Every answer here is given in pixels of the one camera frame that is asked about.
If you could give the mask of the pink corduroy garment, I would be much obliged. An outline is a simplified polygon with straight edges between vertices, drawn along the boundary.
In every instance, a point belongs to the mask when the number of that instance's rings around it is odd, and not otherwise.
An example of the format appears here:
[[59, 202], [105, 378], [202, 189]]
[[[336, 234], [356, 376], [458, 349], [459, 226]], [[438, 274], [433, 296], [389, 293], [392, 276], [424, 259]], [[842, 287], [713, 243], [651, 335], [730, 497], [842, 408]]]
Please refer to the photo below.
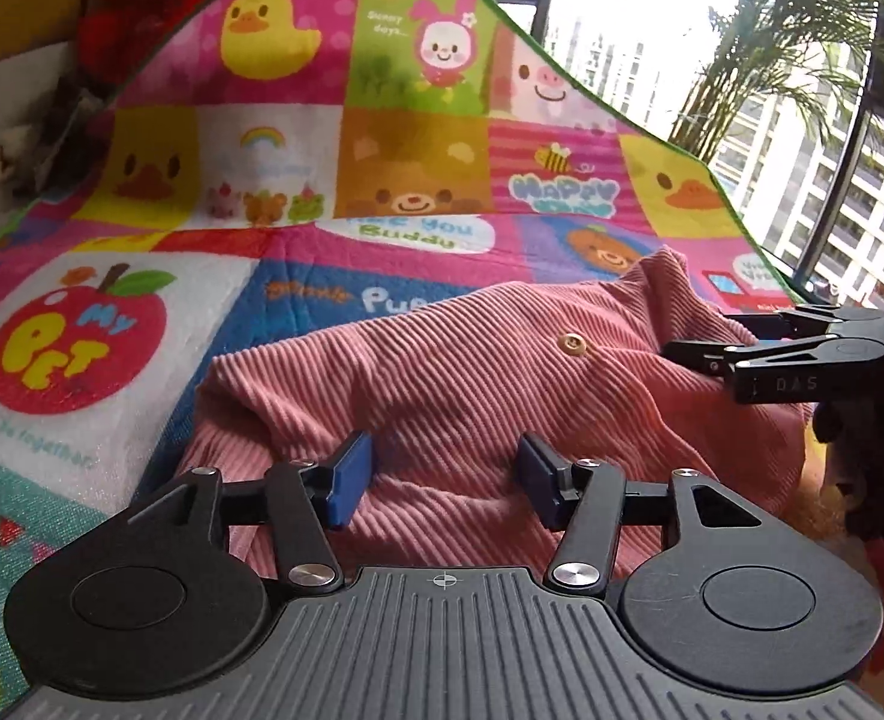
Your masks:
[[663, 356], [673, 340], [748, 332], [694, 293], [663, 249], [611, 283], [504, 283], [211, 361], [185, 468], [257, 479], [371, 434], [377, 472], [333, 548], [360, 566], [527, 566], [556, 539], [513, 479], [518, 439], [629, 478], [689, 466], [769, 512], [805, 463], [798, 405], [741, 406]]

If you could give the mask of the potted palm plant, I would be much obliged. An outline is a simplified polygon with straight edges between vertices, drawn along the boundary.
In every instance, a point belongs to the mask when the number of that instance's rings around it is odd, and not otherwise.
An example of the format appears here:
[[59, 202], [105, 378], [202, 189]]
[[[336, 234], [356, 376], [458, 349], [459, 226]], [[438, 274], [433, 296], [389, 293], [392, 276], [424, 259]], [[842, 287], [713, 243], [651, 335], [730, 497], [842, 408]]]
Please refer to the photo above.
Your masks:
[[668, 142], [714, 158], [748, 99], [782, 99], [806, 132], [829, 133], [828, 105], [884, 68], [884, 0], [736, 0], [710, 16], [718, 43], [684, 99]]

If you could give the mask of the colourful cartoon play mat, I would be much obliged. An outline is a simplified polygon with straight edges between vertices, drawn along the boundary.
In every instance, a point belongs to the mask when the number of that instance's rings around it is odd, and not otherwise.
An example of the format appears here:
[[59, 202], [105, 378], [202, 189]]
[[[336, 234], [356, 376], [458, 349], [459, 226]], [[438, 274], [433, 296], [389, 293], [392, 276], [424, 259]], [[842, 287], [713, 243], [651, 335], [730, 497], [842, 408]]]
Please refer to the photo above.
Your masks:
[[[213, 0], [97, 122], [0, 239], [0, 710], [6, 593], [185, 470], [218, 356], [663, 249], [723, 317], [790, 301], [704, 164], [485, 0]], [[778, 513], [829, 539], [806, 422]]]

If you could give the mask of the grey cloth on sofa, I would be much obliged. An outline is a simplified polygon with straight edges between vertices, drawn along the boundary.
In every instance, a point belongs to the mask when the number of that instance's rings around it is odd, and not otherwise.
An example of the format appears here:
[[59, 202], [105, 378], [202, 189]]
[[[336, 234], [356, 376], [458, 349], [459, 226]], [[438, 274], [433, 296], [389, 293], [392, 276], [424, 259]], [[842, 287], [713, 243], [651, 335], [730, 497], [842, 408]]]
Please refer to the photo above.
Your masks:
[[30, 200], [78, 184], [104, 151], [104, 135], [94, 130], [106, 109], [102, 96], [61, 76], [52, 93], [32, 103], [26, 122], [0, 130], [0, 187]]

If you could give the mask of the white covered sofa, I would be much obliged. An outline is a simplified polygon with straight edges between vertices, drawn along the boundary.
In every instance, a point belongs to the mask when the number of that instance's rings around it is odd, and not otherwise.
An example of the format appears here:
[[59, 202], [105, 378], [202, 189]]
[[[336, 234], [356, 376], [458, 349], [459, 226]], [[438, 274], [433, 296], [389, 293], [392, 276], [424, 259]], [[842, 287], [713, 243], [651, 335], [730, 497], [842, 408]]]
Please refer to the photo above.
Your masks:
[[[52, 44], [0, 62], [0, 164], [2, 143], [28, 145], [50, 109], [61, 76], [74, 68], [74, 46]], [[13, 195], [13, 181], [0, 184], [0, 234], [21, 208]]]

